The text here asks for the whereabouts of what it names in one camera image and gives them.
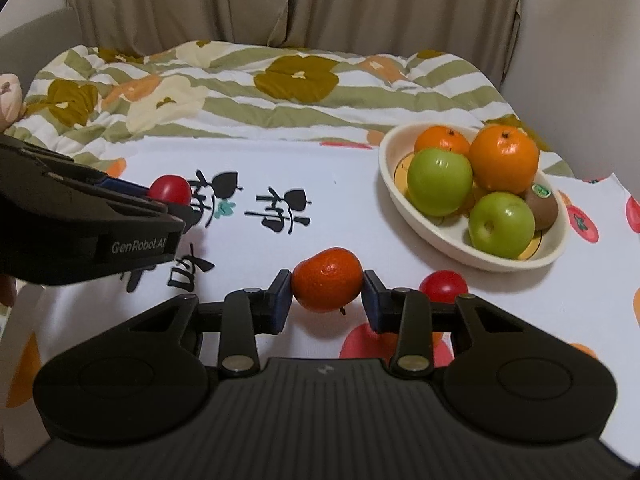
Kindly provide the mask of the small red-orange mandarin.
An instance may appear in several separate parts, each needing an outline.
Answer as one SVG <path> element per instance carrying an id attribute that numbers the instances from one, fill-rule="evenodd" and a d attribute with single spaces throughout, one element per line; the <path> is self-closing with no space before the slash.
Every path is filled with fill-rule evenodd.
<path id="1" fill-rule="evenodd" d="M 332 247 L 302 262 L 292 274 L 292 292 L 305 309 L 329 313 L 344 309 L 360 294 L 363 270 L 349 250 Z"/>

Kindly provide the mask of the green apple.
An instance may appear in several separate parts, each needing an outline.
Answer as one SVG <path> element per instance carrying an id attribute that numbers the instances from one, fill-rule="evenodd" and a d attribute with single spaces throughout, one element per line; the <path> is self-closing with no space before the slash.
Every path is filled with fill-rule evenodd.
<path id="1" fill-rule="evenodd" d="M 516 259 L 535 235 L 535 218 L 521 197 L 493 192 L 483 196 L 472 208 L 468 231 L 475 249 L 500 258 Z"/>
<path id="2" fill-rule="evenodd" d="M 413 155 L 407 194 L 421 214 L 446 217 L 465 202 L 473 186 L 473 170 L 464 155 L 426 148 Z"/>

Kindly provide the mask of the striped floral quilt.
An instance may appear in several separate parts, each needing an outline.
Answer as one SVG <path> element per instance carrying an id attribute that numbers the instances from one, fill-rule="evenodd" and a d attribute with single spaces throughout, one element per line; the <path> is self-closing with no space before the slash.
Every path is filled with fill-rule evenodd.
<path id="1" fill-rule="evenodd" d="M 147 136 L 370 148 L 409 122 L 521 125 L 489 79 L 451 53 L 198 40 L 152 55 L 78 44 L 36 73 L 6 134 L 106 169 L 122 144 Z"/>

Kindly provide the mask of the beige curtain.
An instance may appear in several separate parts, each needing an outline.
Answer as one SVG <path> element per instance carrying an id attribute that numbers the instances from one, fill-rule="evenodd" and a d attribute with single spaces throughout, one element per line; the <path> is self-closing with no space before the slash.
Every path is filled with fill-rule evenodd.
<path id="1" fill-rule="evenodd" d="M 151 54 L 190 40 L 461 56 L 502 81 L 521 0 L 68 0 L 87 44 Z"/>

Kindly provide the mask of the large orange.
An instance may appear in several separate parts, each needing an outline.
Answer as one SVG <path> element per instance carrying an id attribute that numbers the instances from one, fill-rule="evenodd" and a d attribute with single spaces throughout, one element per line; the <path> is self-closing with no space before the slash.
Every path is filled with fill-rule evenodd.
<path id="1" fill-rule="evenodd" d="M 489 125 L 469 149 L 476 183 L 488 192 L 521 194 L 534 182 L 540 151 L 520 128 Z"/>

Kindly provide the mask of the red cherry tomato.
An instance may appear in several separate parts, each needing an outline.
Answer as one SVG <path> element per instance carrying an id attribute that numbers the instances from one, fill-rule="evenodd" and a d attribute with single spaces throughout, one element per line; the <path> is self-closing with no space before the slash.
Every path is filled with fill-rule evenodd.
<path id="1" fill-rule="evenodd" d="M 469 292 L 469 287 L 459 273 L 451 270 L 439 270 L 427 275 L 421 282 L 419 290 L 431 302 L 454 304 L 457 296 Z"/>
<path id="2" fill-rule="evenodd" d="M 149 187 L 146 196 L 160 202 L 189 205 L 192 190 L 189 182 L 176 174 L 165 174 L 158 177 Z"/>

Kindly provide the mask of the brown kiwi with sticker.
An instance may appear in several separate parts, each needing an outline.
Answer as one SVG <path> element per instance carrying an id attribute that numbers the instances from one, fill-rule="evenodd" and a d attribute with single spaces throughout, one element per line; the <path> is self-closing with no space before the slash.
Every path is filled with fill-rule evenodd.
<path id="1" fill-rule="evenodd" d="M 534 182 L 521 198 L 529 206 L 535 219 L 535 229 L 544 231 L 554 225 L 558 218 L 559 207 L 550 188 Z"/>

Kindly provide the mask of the small orange in bowl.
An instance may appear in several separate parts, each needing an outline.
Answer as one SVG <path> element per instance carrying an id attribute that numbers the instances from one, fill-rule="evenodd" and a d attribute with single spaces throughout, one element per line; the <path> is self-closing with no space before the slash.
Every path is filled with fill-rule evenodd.
<path id="1" fill-rule="evenodd" d="M 458 130 L 442 125 L 434 125 L 423 130 L 414 142 L 413 151 L 420 152 L 427 148 L 457 153 L 463 156 L 469 154 L 470 142 Z"/>

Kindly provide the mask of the grey bed headboard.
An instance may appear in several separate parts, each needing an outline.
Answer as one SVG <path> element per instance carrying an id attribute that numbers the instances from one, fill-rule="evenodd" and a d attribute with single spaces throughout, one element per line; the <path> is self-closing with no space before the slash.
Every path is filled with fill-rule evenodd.
<path id="1" fill-rule="evenodd" d="M 17 76 L 26 92 L 44 66 L 81 43 L 75 10 L 64 8 L 51 12 L 1 37 L 1 73 Z"/>

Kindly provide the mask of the cream oval fruit bowl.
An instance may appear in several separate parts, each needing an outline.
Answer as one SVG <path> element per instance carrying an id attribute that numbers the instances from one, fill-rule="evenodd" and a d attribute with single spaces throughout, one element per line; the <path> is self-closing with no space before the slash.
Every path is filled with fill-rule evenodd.
<path id="1" fill-rule="evenodd" d="M 499 258 L 473 248 L 469 238 L 468 219 L 463 216 L 455 216 L 450 220 L 431 219 L 410 204 L 406 197 L 405 185 L 398 186 L 395 176 L 398 172 L 404 174 L 407 171 L 414 141 L 429 126 L 428 122 L 412 122 L 397 126 L 386 133 L 378 147 L 378 171 L 381 181 L 390 200 L 408 226 L 442 254 L 478 270 L 498 273 L 529 271 L 545 268 L 558 260 L 570 239 L 572 227 L 561 194 L 541 171 L 537 172 L 535 181 L 552 193 L 559 207 L 559 214 L 554 225 L 541 234 L 536 252 L 524 260 Z"/>

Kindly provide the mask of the pink plush toy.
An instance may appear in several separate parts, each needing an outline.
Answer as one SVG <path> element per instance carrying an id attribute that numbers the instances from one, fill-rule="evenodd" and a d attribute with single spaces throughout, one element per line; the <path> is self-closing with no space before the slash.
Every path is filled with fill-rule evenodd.
<path id="1" fill-rule="evenodd" d="M 24 114 L 23 91 L 15 74 L 0 76 L 0 132 L 5 132 Z"/>

